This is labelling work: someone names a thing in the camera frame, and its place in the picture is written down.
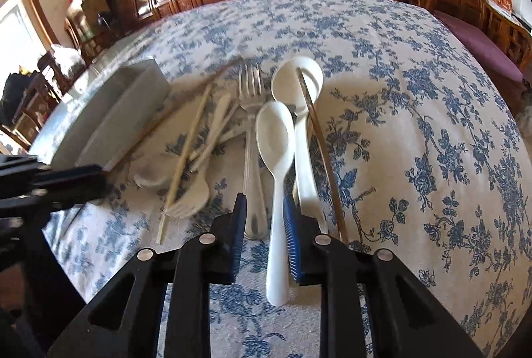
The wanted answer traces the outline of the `white plastic fork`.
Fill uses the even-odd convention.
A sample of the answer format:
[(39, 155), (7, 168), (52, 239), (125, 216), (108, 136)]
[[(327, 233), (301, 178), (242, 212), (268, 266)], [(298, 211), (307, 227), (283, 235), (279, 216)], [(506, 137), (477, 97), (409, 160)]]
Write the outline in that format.
[(206, 182), (206, 171), (210, 162), (210, 155), (217, 143), (208, 143), (198, 158), (195, 166), (195, 179), (185, 194), (166, 211), (167, 217), (188, 218), (198, 213), (209, 199), (209, 188)]

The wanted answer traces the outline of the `stainless steel fork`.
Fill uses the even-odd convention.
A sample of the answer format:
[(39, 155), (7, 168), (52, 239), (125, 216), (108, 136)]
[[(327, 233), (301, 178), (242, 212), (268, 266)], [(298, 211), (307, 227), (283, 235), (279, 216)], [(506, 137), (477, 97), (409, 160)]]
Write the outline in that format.
[(263, 238), (268, 231), (268, 221), (261, 186), (259, 152), (255, 121), (258, 111), (266, 101), (261, 72), (258, 67), (246, 64), (239, 75), (238, 95), (240, 106), (247, 115), (243, 194), (246, 195), (247, 218), (244, 235), (250, 240)]

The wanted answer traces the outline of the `dark brown chopstick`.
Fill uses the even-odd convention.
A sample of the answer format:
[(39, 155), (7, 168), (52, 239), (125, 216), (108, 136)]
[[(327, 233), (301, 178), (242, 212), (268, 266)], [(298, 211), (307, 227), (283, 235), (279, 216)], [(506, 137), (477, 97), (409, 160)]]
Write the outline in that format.
[(334, 216), (335, 216), (335, 220), (336, 220), (336, 226), (337, 226), (337, 231), (338, 231), (338, 234), (339, 234), (339, 238), (345, 245), (348, 245), (348, 234), (347, 234), (345, 221), (344, 221), (344, 218), (343, 218), (343, 208), (342, 208), (342, 204), (341, 204), (339, 190), (338, 190), (338, 187), (336, 185), (335, 176), (334, 176), (334, 173), (333, 173), (332, 163), (331, 163), (329, 152), (328, 152), (328, 149), (327, 149), (326, 139), (324, 137), (321, 125), (320, 125), (319, 120), (318, 120), (318, 115), (317, 115), (316, 109), (314, 107), (313, 100), (310, 97), (310, 94), (309, 94), (309, 91), (308, 91), (308, 86), (307, 86), (307, 84), (305, 82), (305, 78), (304, 78), (302, 69), (300, 67), (298, 67), (296, 69), (296, 74), (298, 76), (298, 80), (299, 80), (299, 85), (300, 85), (301, 91), (302, 91), (302, 93), (304, 95), (304, 98), (305, 98), (305, 103), (306, 103), (307, 108), (308, 108), (308, 114), (309, 114), (309, 117), (311, 119), (311, 123), (312, 123), (313, 129), (314, 129), (314, 133), (315, 133), (317, 141), (318, 141), (319, 152), (320, 152), (322, 161), (324, 163), (324, 168), (325, 168), (325, 171), (326, 171), (326, 174), (327, 174), (327, 180), (328, 180), (329, 188), (330, 188), (330, 191), (331, 191), (331, 199), (332, 199), (332, 203), (333, 203), (333, 211), (334, 211)]
[(163, 125), (168, 119), (170, 119), (178, 110), (183, 106), (189, 103), (191, 100), (195, 99), (199, 94), (204, 94), (207, 88), (211, 88), (214, 82), (218, 77), (220, 77), (224, 72), (233, 66), (243, 62), (242, 56), (237, 56), (231, 59), (229, 62), (224, 63), (219, 67), (214, 73), (203, 78), (199, 83), (192, 87), (188, 91), (181, 93), (180, 97), (171, 101), (165, 109), (160, 113), (159, 116), (155, 116), (155, 119), (152, 119), (151, 122), (142, 129), (140, 134), (134, 139), (134, 142), (130, 143), (127, 146), (127, 149), (123, 149), (118, 154), (116, 154), (103, 168), (103, 170), (109, 174), (112, 173), (117, 168), (121, 167), (122, 164), (128, 159), (128, 157), (144, 143), (144, 140), (151, 137), (152, 134)]

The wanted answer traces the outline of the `metal rectangular tray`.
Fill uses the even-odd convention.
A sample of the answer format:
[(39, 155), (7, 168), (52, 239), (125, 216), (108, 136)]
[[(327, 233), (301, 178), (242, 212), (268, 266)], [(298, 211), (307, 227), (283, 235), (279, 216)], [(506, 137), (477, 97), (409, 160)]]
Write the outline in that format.
[(133, 145), (170, 90), (153, 59), (101, 72), (77, 97), (54, 109), (30, 154), (55, 170), (105, 167)]

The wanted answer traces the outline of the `large white round spoon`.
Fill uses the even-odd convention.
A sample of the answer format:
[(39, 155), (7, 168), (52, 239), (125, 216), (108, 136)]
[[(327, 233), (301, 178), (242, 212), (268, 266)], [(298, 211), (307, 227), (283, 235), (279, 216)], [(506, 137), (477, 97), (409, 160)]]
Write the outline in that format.
[(301, 69), (308, 93), (316, 101), (321, 93), (324, 74), (319, 64), (306, 56), (295, 56), (283, 63), (271, 80), (271, 94), (288, 106), (295, 120), (295, 173), (301, 213), (314, 217), (322, 234), (328, 233), (328, 224), (318, 197), (308, 142), (308, 107), (299, 84), (297, 69)]

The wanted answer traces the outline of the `small white plastic spoon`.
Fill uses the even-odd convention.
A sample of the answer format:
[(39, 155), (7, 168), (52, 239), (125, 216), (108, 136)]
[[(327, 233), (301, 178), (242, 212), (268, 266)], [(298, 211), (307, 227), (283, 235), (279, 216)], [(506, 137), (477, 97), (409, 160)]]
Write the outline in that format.
[(266, 272), (266, 298), (274, 307), (290, 298), (290, 268), (283, 219), (284, 181), (295, 155), (295, 132), (290, 110), (280, 101), (264, 104), (256, 118), (261, 158), (273, 177), (271, 233)]

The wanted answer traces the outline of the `wooden chair near window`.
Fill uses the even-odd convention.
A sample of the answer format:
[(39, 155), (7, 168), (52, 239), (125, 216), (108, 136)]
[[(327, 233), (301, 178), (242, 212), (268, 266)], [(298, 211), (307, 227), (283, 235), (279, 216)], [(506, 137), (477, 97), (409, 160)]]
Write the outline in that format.
[(34, 72), (11, 73), (1, 90), (1, 132), (28, 151), (70, 86), (53, 51), (42, 55)]

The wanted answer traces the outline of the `blue floral tablecloth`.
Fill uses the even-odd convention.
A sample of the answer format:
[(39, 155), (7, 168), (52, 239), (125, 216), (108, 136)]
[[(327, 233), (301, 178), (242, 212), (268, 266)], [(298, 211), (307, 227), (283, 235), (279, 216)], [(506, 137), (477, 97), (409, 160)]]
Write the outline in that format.
[[(115, 70), (150, 58), (175, 83), (177, 99), (239, 55), (261, 70), (266, 89), (290, 58), (318, 63), (318, 115), (349, 246), (370, 254), (390, 248), (483, 354), (495, 357), (531, 303), (531, 160), (479, 63), (420, 7), (232, 0), (143, 29), (102, 64), (100, 81), (80, 103)], [(133, 167), (148, 159), (170, 160), (162, 169), (173, 174), (199, 98), (132, 154), (104, 201), (48, 223), (52, 251), (85, 301), (142, 247), (179, 248), (232, 210), (243, 188), (243, 137), (213, 152), (208, 204), (169, 220), (161, 246), (156, 236), (170, 184), (148, 190), (133, 181)], [(213, 357), (318, 357), (319, 288), (294, 290), (289, 304), (272, 307), (267, 259), (266, 239), (245, 241), (235, 284), (211, 287)]]

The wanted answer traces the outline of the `metal spoon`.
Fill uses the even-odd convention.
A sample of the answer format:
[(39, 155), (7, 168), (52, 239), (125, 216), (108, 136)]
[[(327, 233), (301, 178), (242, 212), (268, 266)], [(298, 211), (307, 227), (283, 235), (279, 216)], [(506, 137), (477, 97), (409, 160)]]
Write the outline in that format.
[(159, 190), (171, 182), (178, 159), (167, 152), (142, 156), (131, 166), (130, 177), (140, 188)]

